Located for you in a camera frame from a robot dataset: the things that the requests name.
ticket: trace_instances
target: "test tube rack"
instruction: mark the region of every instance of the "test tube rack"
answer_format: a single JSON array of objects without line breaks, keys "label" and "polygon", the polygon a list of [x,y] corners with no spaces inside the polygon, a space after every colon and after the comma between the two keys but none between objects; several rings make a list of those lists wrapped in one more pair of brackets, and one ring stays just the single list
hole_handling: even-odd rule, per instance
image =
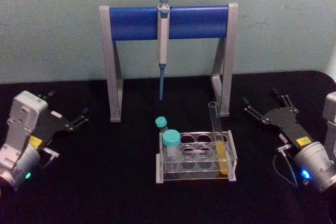
[{"label": "test tube rack", "polygon": [[[236,181],[237,153],[231,131],[223,132],[226,138],[226,159],[218,158],[213,132],[181,133],[178,159],[168,160],[162,133],[159,133],[160,153],[156,155],[156,183],[167,180],[228,179]],[[223,174],[220,162],[227,162],[227,174]]]}]

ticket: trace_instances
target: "test tube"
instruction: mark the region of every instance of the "test tube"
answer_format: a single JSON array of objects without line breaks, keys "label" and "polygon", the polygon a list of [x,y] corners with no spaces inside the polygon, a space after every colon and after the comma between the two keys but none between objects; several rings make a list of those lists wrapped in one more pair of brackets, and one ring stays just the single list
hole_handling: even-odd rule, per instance
[{"label": "test tube", "polygon": [[[225,141],[223,137],[221,117],[218,109],[217,102],[208,103],[210,119],[212,124],[212,130],[214,133],[214,141],[216,146],[216,151],[219,159],[227,159]],[[228,164],[227,161],[219,160],[219,168],[223,175],[228,173]]]},{"label": "test tube", "polygon": [[167,158],[169,161],[177,161],[179,149],[178,145],[181,142],[181,135],[176,130],[166,130],[163,133],[163,144],[167,151]]},{"label": "test tube", "polygon": [[164,116],[159,116],[158,118],[155,119],[155,123],[157,127],[160,129],[160,132],[163,133],[166,130],[168,130],[167,127],[167,120]]}]

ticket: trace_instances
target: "blue cylinder bar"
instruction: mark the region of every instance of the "blue cylinder bar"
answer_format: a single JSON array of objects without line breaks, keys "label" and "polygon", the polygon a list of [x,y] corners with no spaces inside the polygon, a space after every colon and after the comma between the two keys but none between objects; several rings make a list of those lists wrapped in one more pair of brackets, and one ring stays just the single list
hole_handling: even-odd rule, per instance
[{"label": "blue cylinder bar", "polygon": [[[157,39],[156,7],[110,8],[113,40]],[[171,7],[169,39],[225,38],[228,6]]]}]

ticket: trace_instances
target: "black tabletop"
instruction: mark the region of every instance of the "black tabletop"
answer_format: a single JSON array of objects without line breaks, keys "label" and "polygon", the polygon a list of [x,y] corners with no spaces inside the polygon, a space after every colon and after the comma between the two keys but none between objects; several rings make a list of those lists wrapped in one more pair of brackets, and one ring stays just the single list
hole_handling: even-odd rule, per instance
[{"label": "black tabletop", "polygon": [[[121,123],[109,122],[106,81],[0,85],[0,139],[3,143],[13,97],[55,90],[49,108],[74,119],[87,106],[90,121],[73,135],[55,136],[60,153],[46,169],[35,169],[20,189],[3,193],[0,223],[329,223],[325,201],[310,186],[292,188],[273,170],[282,142],[261,131],[244,113],[246,96],[261,113],[278,106],[269,91],[289,94],[306,131],[324,143],[322,118],[331,78],[315,71],[236,74],[230,117],[238,155],[236,182],[186,180],[155,183],[159,152],[154,120],[163,115],[180,132],[211,131],[207,104],[214,100],[209,77],[165,79],[159,101],[158,79],[124,82]],[[279,169],[288,174],[281,159]]]}]

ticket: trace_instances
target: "teal cap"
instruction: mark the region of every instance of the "teal cap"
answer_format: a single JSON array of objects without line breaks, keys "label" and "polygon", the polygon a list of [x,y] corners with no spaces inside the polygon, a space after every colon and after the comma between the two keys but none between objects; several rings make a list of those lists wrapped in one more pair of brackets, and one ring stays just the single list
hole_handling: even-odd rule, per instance
[{"label": "teal cap", "polygon": [[163,128],[167,125],[167,120],[164,116],[159,116],[157,119],[155,119],[155,123],[157,127]]},{"label": "teal cap", "polygon": [[181,142],[181,135],[176,130],[166,130],[163,133],[163,144],[165,146],[177,146]]}]

